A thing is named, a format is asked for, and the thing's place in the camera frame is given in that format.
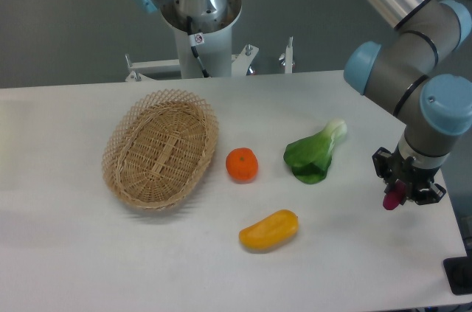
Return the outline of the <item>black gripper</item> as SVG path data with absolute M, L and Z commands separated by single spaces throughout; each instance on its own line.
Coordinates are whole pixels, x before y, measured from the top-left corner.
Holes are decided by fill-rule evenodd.
M 405 197 L 402 203 L 413 201 L 417 205 L 437 204 L 446 194 L 444 187 L 434 183 L 436 168 L 417 167 L 414 157 L 405 159 L 398 149 L 391 153 L 380 147 L 373 153 L 372 162 L 376 176 L 383 180 L 386 187 L 398 181 L 404 184 Z

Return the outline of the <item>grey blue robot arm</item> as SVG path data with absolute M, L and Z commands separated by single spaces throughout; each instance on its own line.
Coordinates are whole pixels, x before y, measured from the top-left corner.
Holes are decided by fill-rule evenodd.
M 134 1 L 147 13 L 160 12 L 173 28 L 182 77 L 248 74 L 256 49 L 247 46 L 233 57 L 230 47 L 240 0 Z M 383 205 L 435 204 L 445 189 L 434 177 L 471 127 L 471 82 L 430 72 L 469 36 L 471 14 L 452 0 L 367 1 L 399 34 L 387 48 L 360 45 L 344 67 L 353 89 L 406 126 L 394 151 L 380 148 L 372 157 L 386 185 Z

